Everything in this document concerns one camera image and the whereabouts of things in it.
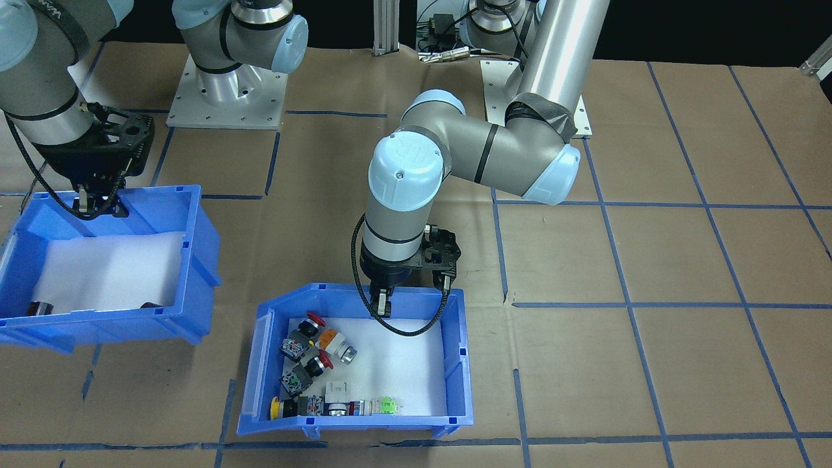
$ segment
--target light blue joint cap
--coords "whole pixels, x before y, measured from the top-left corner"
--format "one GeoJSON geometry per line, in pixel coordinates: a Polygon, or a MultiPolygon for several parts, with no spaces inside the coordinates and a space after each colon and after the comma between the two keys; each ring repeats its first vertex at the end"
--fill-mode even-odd
{"type": "Polygon", "coordinates": [[[539,0],[537,2],[537,9],[535,12],[537,13],[537,20],[540,21],[543,18],[543,10],[546,9],[546,0],[539,0]]]}
{"type": "Polygon", "coordinates": [[[0,72],[22,62],[37,40],[37,19],[25,0],[0,0],[0,72]]]}
{"type": "Polygon", "coordinates": [[[215,17],[230,0],[174,0],[171,11],[179,29],[191,29],[215,17]]]}
{"type": "Polygon", "coordinates": [[[463,102],[457,99],[457,97],[451,94],[450,92],[447,92],[443,89],[429,89],[423,92],[422,94],[419,94],[418,96],[416,96],[416,99],[414,99],[414,103],[410,104],[410,107],[408,107],[407,110],[404,111],[404,114],[408,113],[410,109],[418,106],[419,104],[433,101],[447,102],[448,104],[456,107],[463,115],[465,115],[465,106],[463,105],[463,102]]]}
{"type": "Polygon", "coordinates": [[[295,15],[280,39],[275,50],[275,58],[271,61],[271,71],[276,73],[292,73],[300,67],[306,55],[306,43],[309,42],[310,27],[306,18],[295,15]]]}
{"type": "Polygon", "coordinates": [[[106,2],[110,4],[112,16],[116,17],[116,27],[133,10],[133,0],[106,0],[106,2]]]}
{"type": "MultiPolygon", "coordinates": [[[[462,0],[462,2],[460,2],[460,3],[462,4],[462,11],[459,12],[459,16],[463,17],[466,14],[468,14],[468,1],[467,0],[462,0]]],[[[462,20],[461,22],[459,22],[459,40],[461,40],[463,42],[463,44],[466,44],[470,47],[474,47],[474,45],[471,43],[471,37],[468,35],[468,20],[467,19],[462,20]]]]}
{"type": "Polygon", "coordinates": [[[416,132],[394,132],[375,147],[367,174],[376,200],[396,212],[411,212],[430,203],[442,186],[439,147],[416,132]]]}
{"type": "Polygon", "coordinates": [[[572,189],[580,163],[581,152],[572,145],[564,146],[522,197],[547,205],[557,205],[572,189]]]}

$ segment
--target blue plastic bin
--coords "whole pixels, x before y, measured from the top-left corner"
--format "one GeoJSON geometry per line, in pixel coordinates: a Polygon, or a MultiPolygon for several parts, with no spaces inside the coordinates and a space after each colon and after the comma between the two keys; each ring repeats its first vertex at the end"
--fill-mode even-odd
{"type": "MultiPolygon", "coordinates": [[[[433,288],[397,287],[392,296],[395,318],[433,317],[441,293],[433,288]]],[[[471,368],[468,364],[468,333],[463,292],[451,290],[442,314],[443,365],[446,416],[295,416],[270,421],[272,398],[280,389],[284,357],[278,351],[289,334],[289,320],[314,311],[323,318],[366,318],[367,326],[381,327],[369,317],[355,286],[312,283],[272,301],[260,304],[251,339],[249,370],[237,434],[301,429],[309,438],[319,439],[322,430],[431,430],[433,437],[450,434],[460,426],[473,425],[471,368]]]]}
{"type": "MultiPolygon", "coordinates": [[[[0,344],[71,353],[75,345],[184,338],[199,344],[210,332],[220,236],[200,206],[200,186],[133,188],[120,192],[130,216],[83,222],[47,193],[32,196],[0,257],[0,344]],[[123,311],[72,311],[25,316],[44,267],[49,241],[77,237],[183,231],[172,306],[123,311]]],[[[59,192],[72,204],[75,192],[59,192]]]]}

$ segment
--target black cable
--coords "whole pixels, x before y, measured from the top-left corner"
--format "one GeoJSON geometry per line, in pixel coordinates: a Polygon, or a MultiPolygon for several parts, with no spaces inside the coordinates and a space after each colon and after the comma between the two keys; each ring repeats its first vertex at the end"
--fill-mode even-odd
{"type": "Polygon", "coordinates": [[[57,202],[58,205],[61,206],[61,208],[63,208],[64,210],[72,214],[74,217],[82,221],[92,221],[104,214],[105,212],[109,211],[110,208],[112,208],[112,206],[116,204],[116,192],[118,191],[118,187],[124,183],[124,178],[127,174],[127,169],[130,167],[129,161],[127,163],[127,167],[125,167],[125,169],[121,171],[121,173],[118,175],[116,183],[113,184],[112,190],[110,191],[110,195],[107,197],[107,200],[106,202],[104,202],[104,205],[101,207],[101,209],[99,209],[97,212],[92,213],[91,215],[82,213],[64,203],[63,200],[61,200],[61,198],[57,195],[57,193],[55,193],[55,191],[52,190],[52,187],[49,185],[46,179],[43,178],[41,173],[37,170],[37,167],[35,167],[35,163],[32,162],[32,158],[29,156],[29,152],[26,151],[26,147],[23,146],[23,141],[20,139],[20,134],[17,133],[17,128],[14,126],[14,122],[12,122],[12,119],[9,118],[8,115],[5,115],[5,117],[6,124],[8,124],[8,129],[12,133],[12,138],[14,138],[14,142],[17,144],[17,149],[23,156],[23,160],[26,161],[26,165],[29,166],[29,170],[32,171],[32,174],[34,174],[35,179],[41,183],[43,188],[47,189],[49,195],[52,197],[52,199],[55,200],[55,202],[57,202]]]}
{"type": "Polygon", "coordinates": [[[462,15],[461,17],[459,17],[459,19],[455,19],[455,20],[453,20],[453,22],[452,22],[452,23],[450,23],[450,24],[448,25],[448,27],[446,27],[446,28],[445,28],[445,30],[442,32],[442,34],[441,34],[441,35],[442,35],[442,36],[444,36],[445,34],[448,34],[448,31],[450,31],[450,30],[451,30],[451,27],[454,27],[454,26],[456,26],[457,24],[461,23],[462,21],[464,21],[464,20],[465,20],[465,18],[467,18],[467,17],[471,16],[472,14],[474,14],[474,12],[476,12],[478,9],[479,9],[478,7],[473,7],[473,8],[471,8],[470,10],[468,10],[468,12],[466,12],[464,15],[462,15]]]}
{"type": "MultiPolygon", "coordinates": [[[[37,169],[39,173],[43,173],[43,170],[46,169],[47,162],[44,161],[43,164],[37,169]]],[[[35,191],[35,186],[37,185],[37,177],[32,179],[32,183],[29,185],[29,190],[26,191],[26,195],[23,196],[23,201],[20,202],[20,212],[23,213],[23,208],[26,206],[26,202],[29,200],[29,197],[32,196],[32,192],[35,191]]]]}
{"type": "Polygon", "coordinates": [[[496,10],[498,10],[500,13],[506,15],[506,18],[508,19],[508,24],[512,25],[512,32],[514,33],[514,37],[518,40],[518,45],[520,46],[520,50],[524,54],[526,54],[526,58],[528,58],[528,51],[526,50],[526,47],[523,46],[523,44],[522,44],[522,39],[520,38],[520,33],[518,32],[518,27],[517,27],[516,24],[514,24],[514,19],[512,19],[512,15],[510,15],[504,7],[500,7],[499,5],[492,5],[492,7],[494,7],[496,10]]]}
{"type": "Polygon", "coordinates": [[[432,2],[431,2],[428,6],[427,6],[427,7],[425,7],[425,8],[424,8],[424,10],[422,10],[422,12],[421,12],[421,13],[418,15],[418,17],[416,18],[416,22],[419,22],[419,20],[421,20],[421,19],[422,19],[422,16],[424,15],[424,13],[428,11],[428,8],[432,7],[432,6],[433,6],[434,4],[436,4],[436,2],[438,2],[438,1],[439,1],[439,0],[433,0],[433,1],[432,1],[432,2]]]}
{"type": "Polygon", "coordinates": [[[376,313],[376,311],[373,310],[373,306],[367,300],[367,296],[364,295],[364,288],[361,286],[361,278],[359,277],[358,263],[355,260],[355,243],[359,238],[359,231],[361,230],[361,225],[364,224],[364,219],[365,218],[366,218],[366,215],[362,214],[361,218],[359,219],[358,224],[355,225],[355,230],[353,231],[352,241],[349,243],[349,258],[352,261],[353,279],[355,280],[355,288],[359,290],[359,295],[361,296],[361,301],[364,303],[364,306],[367,307],[367,310],[369,311],[369,314],[378,323],[380,323],[382,326],[384,326],[384,328],[392,331],[396,335],[419,336],[419,335],[423,334],[424,332],[430,330],[430,327],[432,327],[439,320],[439,317],[442,316],[442,312],[445,311],[445,304],[448,303],[448,296],[450,294],[450,291],[442,291],[442,300],[439,301],[439,308],[436,310],[436,314],[433,315],[433,318],[430,319],[430,321],[428,322],[427,325],[423,326],[422,328],[419,328],[416,331],[402,331],[402,330],[396,328],[395,326],[392,326],[389,323],[387,323],[386,321],[384,321],[384,319],[382,319],[376,313]]]}

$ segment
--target green component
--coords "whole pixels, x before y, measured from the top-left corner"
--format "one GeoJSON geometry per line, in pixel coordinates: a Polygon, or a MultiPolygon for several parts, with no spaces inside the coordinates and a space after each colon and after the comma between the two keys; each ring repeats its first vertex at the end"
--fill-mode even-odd
{"type": "Polygon", "coordinates": [[[396,402],[389,396],[384,396],[381,399],[381,414],[394,415],[396,414],[396,402]]]}

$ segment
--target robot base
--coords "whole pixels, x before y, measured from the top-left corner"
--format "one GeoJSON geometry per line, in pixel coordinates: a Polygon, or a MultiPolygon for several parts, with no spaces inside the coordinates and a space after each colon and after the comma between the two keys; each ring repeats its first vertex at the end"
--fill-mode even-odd
{"type": "MultiPolygon", "coordinates": [[[[482,60],[479,63],[483,73],[483,91],[485,93],[485,112],[488,121],[505,125],[506,106],[517,94],[520,83],[520,70],[517,62],[503,60],[482,60]]],[[[583,105],[583,96],[578,98],[574,114],[577,133],[573,138],[592,136],[587,108],[583,105]]]]}
{"type": "Polygon", "coordinates": [[[212,104],[197,85],[196,66],[189,56],[167,116],[168,127],[278,130],[286,94],[285,73],[257,68],[262,81],[235,102],[212,104]]]}

